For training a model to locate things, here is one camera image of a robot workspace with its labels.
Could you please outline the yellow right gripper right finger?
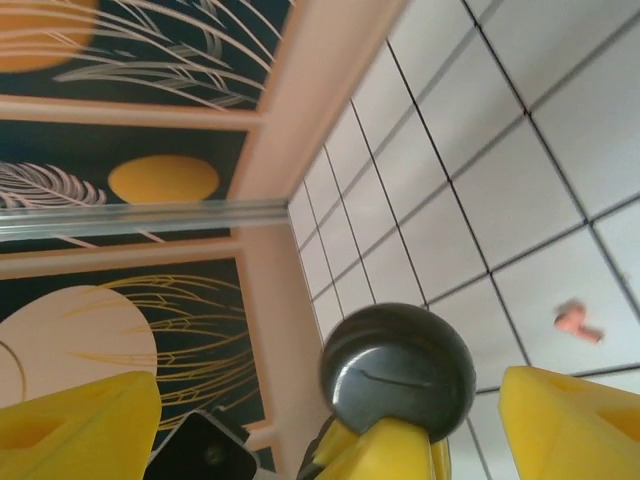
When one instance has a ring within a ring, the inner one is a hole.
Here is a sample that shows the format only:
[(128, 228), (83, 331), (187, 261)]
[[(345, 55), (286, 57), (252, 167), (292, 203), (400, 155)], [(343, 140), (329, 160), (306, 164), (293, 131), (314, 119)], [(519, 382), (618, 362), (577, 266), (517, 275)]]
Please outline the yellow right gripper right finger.
[(499, 412), (522, 479), (639, 477), (639, 396), (533, 367), (510, 367)]

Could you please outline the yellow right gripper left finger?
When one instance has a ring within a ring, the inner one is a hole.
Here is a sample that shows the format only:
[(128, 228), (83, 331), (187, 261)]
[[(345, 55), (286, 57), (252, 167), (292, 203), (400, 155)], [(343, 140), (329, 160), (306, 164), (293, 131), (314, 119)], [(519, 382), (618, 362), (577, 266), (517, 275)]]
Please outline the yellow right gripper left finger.
[(130, 372), (1, 410), (3, 479), (141, 479), (161, 417), (155, 377)]

